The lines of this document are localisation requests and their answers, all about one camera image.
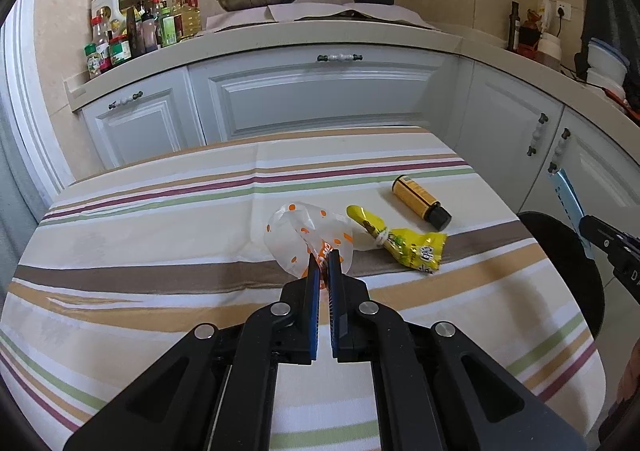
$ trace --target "sauce jar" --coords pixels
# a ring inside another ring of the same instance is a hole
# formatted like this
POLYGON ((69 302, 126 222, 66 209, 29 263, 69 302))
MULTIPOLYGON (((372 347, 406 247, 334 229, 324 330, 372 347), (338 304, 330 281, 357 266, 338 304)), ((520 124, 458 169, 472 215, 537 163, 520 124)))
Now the sauce jar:
POLYGON ((99 76, 100 71, 100 54, 95 49, 95 43, 89 43, 84 48, 84 55, 86 56, 86 67, 89 70, 89 78, 93 79, 99 76))
POLYGON ((109 42, 109 54, 111 56, 111 63, 119 65, 124 63, 127 59, 131 59, 131 49, 129 48, 129 40, 126 36, 115 36, 111 38, 109 42))

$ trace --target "cooking oil bottle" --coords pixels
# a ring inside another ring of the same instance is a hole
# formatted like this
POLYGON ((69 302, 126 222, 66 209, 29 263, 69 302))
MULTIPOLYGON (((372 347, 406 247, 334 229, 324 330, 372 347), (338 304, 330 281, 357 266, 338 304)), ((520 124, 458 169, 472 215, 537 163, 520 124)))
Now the cooking oil bottle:
POLYGON ((176 21, 176 33, 178 27, 182 31, 179 41, 192 38, 202 30, 198 0, 174 0, 172 14, 176 21))

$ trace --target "soy sauce bottle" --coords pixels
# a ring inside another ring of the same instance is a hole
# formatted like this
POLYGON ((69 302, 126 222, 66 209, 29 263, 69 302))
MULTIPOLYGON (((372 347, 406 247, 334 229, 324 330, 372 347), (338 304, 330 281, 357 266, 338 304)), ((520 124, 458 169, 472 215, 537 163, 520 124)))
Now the soy sauce bottle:
POLYGON ((520 17, 518 16, 518 2, 511 2, 511 14, 509 15, 509 39, 507 50, 516 52, 520 43, 520 17))

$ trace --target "yellow snack wrapper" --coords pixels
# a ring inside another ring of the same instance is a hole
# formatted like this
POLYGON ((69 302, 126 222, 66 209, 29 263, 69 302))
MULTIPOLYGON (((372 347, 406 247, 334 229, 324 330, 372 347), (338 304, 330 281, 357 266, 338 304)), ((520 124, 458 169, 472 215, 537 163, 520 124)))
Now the yellow snack wrapper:
POLYGON ((382 218, 360 206, 348 206, 347 215, 364 227, 376 244, 381 245, 405 267, 434 272, 440 266, 444 233, 418 234, 411 229, 388 229, 382 218))

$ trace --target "door frame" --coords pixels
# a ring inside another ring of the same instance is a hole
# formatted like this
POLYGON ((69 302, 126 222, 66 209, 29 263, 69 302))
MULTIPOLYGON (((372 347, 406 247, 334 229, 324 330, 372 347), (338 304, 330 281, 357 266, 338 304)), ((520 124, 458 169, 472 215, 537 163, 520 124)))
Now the door frame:
POLYGON ((30 176, 47 205, 75 178, 47 112, 36 64, 35 0, 16 0, 0 29, 0 98, 30 176))

